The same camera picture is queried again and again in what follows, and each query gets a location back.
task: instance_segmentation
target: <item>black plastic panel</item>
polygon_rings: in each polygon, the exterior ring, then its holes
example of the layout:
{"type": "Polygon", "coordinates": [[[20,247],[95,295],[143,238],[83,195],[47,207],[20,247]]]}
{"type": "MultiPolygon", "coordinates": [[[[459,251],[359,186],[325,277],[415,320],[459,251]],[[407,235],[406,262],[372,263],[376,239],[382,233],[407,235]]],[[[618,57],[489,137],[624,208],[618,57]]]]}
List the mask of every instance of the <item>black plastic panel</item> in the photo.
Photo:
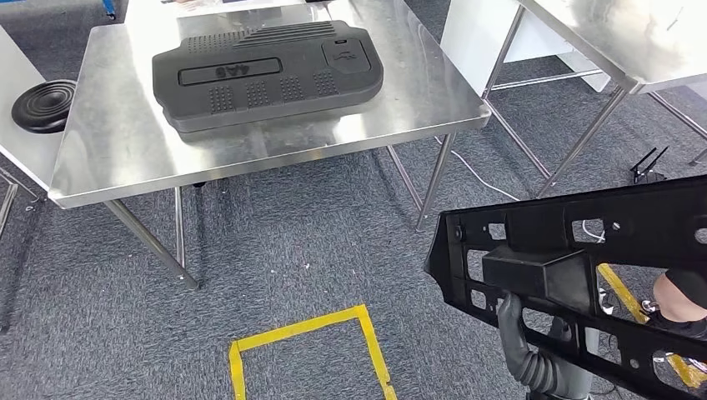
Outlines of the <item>black plastic panel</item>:
{"type": "Polygon", "coordinates": [[[363,29],[311,22],[189,37],[153,58],[153,90],[182,133],[363,103],[383,65],[363,29]]]}

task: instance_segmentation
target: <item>stainless steel table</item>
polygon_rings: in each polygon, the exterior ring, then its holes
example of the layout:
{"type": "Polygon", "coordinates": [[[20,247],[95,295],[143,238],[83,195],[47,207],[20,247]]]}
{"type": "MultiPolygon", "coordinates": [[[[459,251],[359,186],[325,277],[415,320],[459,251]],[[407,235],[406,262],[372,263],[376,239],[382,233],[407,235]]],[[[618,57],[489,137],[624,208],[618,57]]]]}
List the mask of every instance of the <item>stainless steel table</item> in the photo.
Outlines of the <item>stainless steel table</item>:
{"type": "MultiPolygon", "coordinates": [[[[547,178],[538,197],[557,182],[627,94],[649,93],[702,138],[707,131],[654,91],[707,80],[707,2],[682,0],[518,0],[519,10],[482,98],[494,90],[510,43],[527,9],[618,84],[609,102],[564,158],[548,173],[538,158],[491,107],[524,153],[547,178]]],[[[579,76],[568,74],[569,78],[579,76]]],[[[521,85],[503,85],[503,88],[521,85]]]]}
{"type": "Polygon", "coordinates": [[[321,158],[388,147],[420,210],[429,211],[452,141],[483,127],[490,111],[443,54],[404,0],[335,0],[180,18],[174,24],[96,27],[59,150],[49,198],[63,208],[105,203],[174,273],[183,267],[180,187],[321,158]],[[152,56],[183,38],[291,23],[343,20],[365,28],[385,76],[370,102],[180,135],[152,90],[152,56]],[[422,201],[392,146],[446,135],[422,201]],[[119,198],[175,188],[178,256],[119,198]]]}

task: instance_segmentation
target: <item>metal table edge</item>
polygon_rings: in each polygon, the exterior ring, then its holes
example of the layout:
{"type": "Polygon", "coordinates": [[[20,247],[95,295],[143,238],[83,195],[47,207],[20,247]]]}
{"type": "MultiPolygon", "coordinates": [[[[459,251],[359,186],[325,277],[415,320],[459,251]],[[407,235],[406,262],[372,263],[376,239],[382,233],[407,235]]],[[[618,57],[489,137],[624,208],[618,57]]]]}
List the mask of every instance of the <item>metal table edge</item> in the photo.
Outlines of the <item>metal table edge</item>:
{"type": "Polygon", "coordinates": [[[194,183],[208,182],[217,179],[229,178],[232,176],[242,175],[246,173],[257,173],[272,168],[287,167],[298,163],[308,161],[318,161],[324,158],[341,156],[349,153],[357,153],[371,150],[374,148],[382,148],[389,145],[412,142],[432,136],[446,135],[448,133],[459,132],[463,130],[481,129],[489,122],[491,112],[485,105],[480,105],[479,110],[482,112],[479,117],[474,117],[462,121],[447,122],[431,127],[424,127],[407,131],[404,135],[400,133],[391,133],[380,137],[374,137],[363,141],[341,143],[333,146],[322,147],[316,151],[321,152],[321,157],[312,160],[308,156],[315,150],[303,150],[301,152],[291,152],[281,154],[277,157],[268,158],[270,163],[278,165],[268,166],[264,168],[251,169],[246,168],[254,163],[260,163],[262,160],[254,160],[249,162],[241,162],[225,167],[215,167],[201,172],[193,172],[187,175],[161,177],[151,181],[141,182],[138,185],[130,185],[126,187],[110,187],[99,191],[82,193],[78,195],[63,195],[56,188],[51,187],[48,190],[48,198],[56,203],[61,209],[77,208],[96,203],[103,203],[109,200],[119,198],[128,198],[139,196],[142,194],[168,190],[177,186],[187,186],[194,183]]]}
{"type": "Polygon", "coordinates": [[[554,15],[547,12],[542,6],[533,0],[518,0],[521,7],[530,11],[540,21],[558,33],[564,40],[569,42],[574,48],[579,50],[592,63],[596,64],[599,69],[616,81],[629,94],[640,93],[645,87],[644,83],[638,82],[632,77],[626,75],[621,67],[609,60],[600,50],[590,45],[577,35],[571,27],[568,27],[554,15]]]}

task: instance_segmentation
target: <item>metal stand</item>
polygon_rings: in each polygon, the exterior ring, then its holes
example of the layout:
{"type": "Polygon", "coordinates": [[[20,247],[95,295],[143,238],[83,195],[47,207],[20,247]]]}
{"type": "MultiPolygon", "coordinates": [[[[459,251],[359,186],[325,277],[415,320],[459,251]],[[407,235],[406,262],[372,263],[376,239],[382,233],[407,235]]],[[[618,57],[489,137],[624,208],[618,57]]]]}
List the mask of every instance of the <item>metal stand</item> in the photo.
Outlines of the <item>metal stand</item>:
{"type": "Polygon", "coordinates": [[[18,189],[21,188],[27,192],[34,199],[32,203],[39,201],[39,196],[34,194],[29,187],[26,187],[22,182],[6,171],[4,168],[0,167],[0,178],[3,178],[5,182],[8,183],[8,192],[5,194],[5,199],[3,200],[3,205],[0,207],[0,238],[3,237],[3,231],[5,230],[5,224],[8,222],[8,216],[10,214],[10,208],[13,206],[13,201],[18,195],[18,189]]]}
{"type": "Polygon", "coordinates": [[[422,223],[425,219],[427,219],[429,209],[432,207],[432,202],[434,201],[434,197],[437,194],[437,188],[439,187],[439,181],[442,179],[444,167],[447,165],[447,159],[449,158],[449,154],[452,152],[452,143],[454,142],[456,136],[457,133],[454,132],[444,137],[442,148],[439,149],[439,155],[437,156],[437,162],[434,164],[432,179],[429,181],[429,186],[427,188],[427,193],[424,196],[424,201],[420,200],[420,196],[413,186],[410,176],[407,171],[405,171],[403,164],[400,162],[398,153],[395,152],[393,146],[386,147],[388,149],[388,153],[390,153],[390,157],[393,159],[393,163],[395,163],[395,167],[398,169],[400,177],[403,179],[403,183],[405,183],[405,187],[408,189],[410,196],[413,198],[415,207],[419,210],[418,221],[415,224],[415,231],[417,232],[422,232],[422,223]]]}
{"type": "Polygon", "coordinates": [[[39,196],[36,195],[32,190],[29,189],[29,187],[26,187],[24,183],[20,182],[16,177],[10,174],[10,172],[6,171],[5,168],[0,167],[0,177],[2,177],[5,182],[7,182],[10,185],[18,185],[19,187],[22,188],[27,194],[32,196],[34,199],[32,200],[32,203],[36,203],[39,201],[39,196]]]}
{"type": "MultiPolygon", "coordinates": [[[[177,257],[184,260],[184,238],[182,231],[182,193],[181,188],[175,188],[174,200],[177,214],[177,257]]],[[[154,235],[138,220],[120,200],[110,200],[104,203],[118,219],[125,224],[135,236],[140,239],[162,262],[172,270],[178,279],[183,280],[190,289],[198,288],[197,281],[189,275],[181,262],[178,262],[154,235]]]]}
{"type": "MultiPolygon", "coordinates": [[[[585,77],[589,75],[595,75],[597,73],[602,73],[601,70],[599,69],[594,69],[591,71],[583,71],[583,72],[571,72],[571,73],[566,73],[566,74],[561,74],[561,75],[555,75],[553,77],[541,77],[541,78],[536,78],[536,79],[528,79],[525,81],[519,81],[519,82],[512,82],[512,83],[504,83],[500,85],[495,85],[496,79],[499,76],[501,67],[504,65],[504,60],[506,56],[508,55],[508,51],[510,50],[510,46],[513,43],[513,40],[515,38],[515,34],[518,32],[518,28],[520,26],[520,21],[523,17],[523,14],[525,13],[525,8],[523,6],[518,6],[518,11],[515,14],[515,17],[513,19],[513,22],[511,23],[511,27],[509,30],[508,35],[506,36],[504,40],[504,44],[501,46],[501,50],[499,53],[499,57],[496,59],[496,63],[494,64],[494,69],[491,70],[491,74],[489,76],[489,81],[486,83],[486,88],[484,89],[484,92],[481,95],[481,98],[486,102],[486,105],[489,106],[489,109],[491,110],[491,113],[499,120],[501,127],[510,135],[510,137],[513,139],[513,141],[519,146],[520,150],[528,157],[528,159],[535,165],[536,168],[538,168],[538,171],[540,174],[543,175],[545,178],[545,184],[543,185],[543,188],[540,189],[540,191],[537,194],[537,198],[542,197],[545,195],[548,190],[553,187],[557,181],[564,175],[564,173],[567,171],[568,166],[574,161],[574,159],[581,153],[581,151],[584,149],[586,146],[587,142],[599,131],[599,128],[601,128],[602,124],[606,121],[606,118],[616,109],[616,106],[621,103],[621,101],[625,98],[626,96],[626,91],[622,88],[617,88],[617,90],[614,92],[613,96],[609,100],[609,103],[604,106],[604,109],[599,113],[597,118],[592,122],[592,124],[589,126],[587,131],[582,135],[582,137],[579,139],[579,141],[573,146],[572,150],[565,156],[564,160],[560,164],[559,168],[553,172],[552,174],[549,173],[548,169],[543,165],[543,163],[539,160],[538,156],[533,153],[532,150],[530,150],[530,147],[528,147],[527,144],[523,141],[523,139],[520,138],[520,136],[513,130],[513,128],[510,126],[508,122],[501,116],[500,112],[496,107],[494,107],[493,104],[489,101],[489,94],[492,91],[496,90],[504,90],[504,89],[510,89],[510,88],[520,88],[523,86],[528,86],[528,85],[534,85],[537,83],[546,83],[546,82],[553,82],[553,81],[558,81],[558,80],[563,80],[563,79],[570,79],[570,78],[578,78],[578,77],[585,77]]],[[[668,110],[671,114],[675,115],[680,121],[682,121],[684,124],[689,126],[693,131],[695,131],[697,134],[699,134],[704,140],[707,140],[707,130],[705,130],[703,127],[701,127],[698,123],[696,123],[692,118],[688,117],[685,115],[683,112],[681,112],[679,109],[677,109],[675,106],[670,104],[669,102],[665,101],[664,98],[662,98],[658,93],[648,93],[649,96],[651,96],[658,104],[663,106],[666,110],[668,110]]],[[[698,163],[703,162],[707,158],[707,149],[705,149],[700,155],[698,155],[692,162],[690,162],[690,165],[696,165],[698,163]]]]}
{"type": "Polygon", "coordinates": [[[611,95],[611,98],[609,99],[609,102],[607,102],[604,108],[601,109],[599,115],[597,115],[596,119],[592,122],[591,125],[589,125],[589,128],[587,128],[586,132],[584,132],[582,137],[580,137],[577,143],[574,144],[572,150],[570,150],[569,153],[564,157],[564,160],[562,160],[562,163],[559,165],[557,170],[555,170],[552,177],[545,181],[545,185],[538,192],[537,198],[541,198],[551,187],[555,185],[559,177],[561,177],[565,173],[565,171],[567,171],[567,167],[569,167],[569,165],[574,161],[574,159],[577,158],[584,146],[586,146],[589,140],[593,138],[594,135],[599,131],[599,128],[604,125],[606,119],[616,109],[616,106],[621,103],[621,100],[624,100],[626,94],[628,93],[623,88],[621,88],[621,86],[616,87],[616,89],[614,90],[614,94],[611,95]]]}
{"type": "Polygon", "coordinates": [[[3,238],[3,232],[5,232],[5,224],[8,222],[8,215],[10,215],[10,208],[13,206],[13,201],[18,195],[18,185],[10,183],[8,192],[5,193],[5,199],[3,200],[3,205],[0,206],[0,239],[3,238]]]}
{"type": "MultiPolygon", "coordinates": [[[[653,93],[648,93],[648,95],[651,96],[656,102],[658,102],[658,104],[663,106],[663,108],[668,110],[669,113],[675,115],[675,117],[678,118],[680,121],[682,121],[682,123],[687,125],[695,133],[700,135],[704,140],[707,140],[707,130],[705,130],[703,127],[701,127],[692,118],[688,117],[684,112],[680,111],[674,105],[670,104],[667,100],[665,100],[663,98],[663,96],[660,96],[658,93],[653,92],[653,93]]],[[[707,158],[707,149],[705,149],[697,157],[695,157],[691,162],[689,162],[689,165],[695,166],[695,165],[703,162],[705,158],[707,158]]]]}

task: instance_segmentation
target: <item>table top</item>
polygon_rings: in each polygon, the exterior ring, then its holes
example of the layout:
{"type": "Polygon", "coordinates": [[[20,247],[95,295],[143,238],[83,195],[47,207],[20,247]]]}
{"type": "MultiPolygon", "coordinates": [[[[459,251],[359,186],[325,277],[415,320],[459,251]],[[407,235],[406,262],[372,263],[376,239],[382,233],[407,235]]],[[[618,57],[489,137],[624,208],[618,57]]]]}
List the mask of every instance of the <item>table top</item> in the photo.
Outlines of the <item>table top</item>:
{"type": "Polygon", "coordinates": [[[62,134],[38,135],[20,128],[12,117],[15,100],[44,78],[0,27],[0,153],[44,190],[49,189],[62,134]]]}
{"type": "Polygon", "coordinates": [[[519,0],[629,93],[707,80],[705,0],[519,0]]]}
{"type": "Polygon", "coordinates": [[[96,27],[49,198],[73,208],[482,128],[489,116],[404,0],[334,0],[96,27]],[[183,38],[324,20],[369,31],[384,65],[374,99],[181,135],[167,124],[153,95],[154,54],[183,38]]]}

